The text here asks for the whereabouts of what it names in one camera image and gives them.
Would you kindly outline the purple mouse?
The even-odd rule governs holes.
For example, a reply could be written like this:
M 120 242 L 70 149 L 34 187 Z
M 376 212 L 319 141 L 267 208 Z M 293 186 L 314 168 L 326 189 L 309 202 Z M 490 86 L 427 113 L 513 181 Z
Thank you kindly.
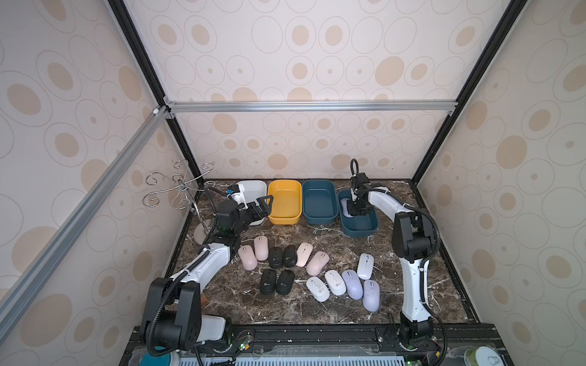
M 363 285 L 358 274 L 352 270 L 345 270 L 342 279 L 346 285 L 346 292 L 351 299 L 361 300 L 363 298 Z
M 349 207 L 353 201 L 349 198 L 343 198 L 340 200 L 340 207 L 344 217 L 351 218 L 353 215 L 349 212 Z
M 364 308 L 375 313 L 380 308 L 381 291 L 380 286 L 373 280 L 363 282 L 363 306 Z

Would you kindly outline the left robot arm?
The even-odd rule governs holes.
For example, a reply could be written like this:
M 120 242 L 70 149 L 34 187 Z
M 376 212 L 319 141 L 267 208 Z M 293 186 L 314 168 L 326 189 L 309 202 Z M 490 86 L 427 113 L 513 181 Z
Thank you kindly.
M 246 204 L 233 198 L 221 202 L 197 257 L 173 276 L 154 279 L 140 325 L 140 336 L 150 355 L 190 351 L 199 343 L 227 337 L 227 319 L 202 314 L 201 293 L 235 257 L 241 234 L 272 213 L 273 200 L 267 195 Z

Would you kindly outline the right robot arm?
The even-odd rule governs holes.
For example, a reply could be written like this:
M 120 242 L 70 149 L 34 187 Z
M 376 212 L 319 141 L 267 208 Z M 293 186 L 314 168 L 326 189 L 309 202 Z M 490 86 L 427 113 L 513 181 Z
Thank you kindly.
M 350 183 L 350 215 L 365 216 L 378 209 L 392 220 L 392 249 L 401 261 L 404 287 L 398 338 L 405 349 L 415 349 L 420 340 L 433 335 L 427 272 L 439 246 L 436 226 L 429 214 L 374 185 L 365 173 L 354 172 Z

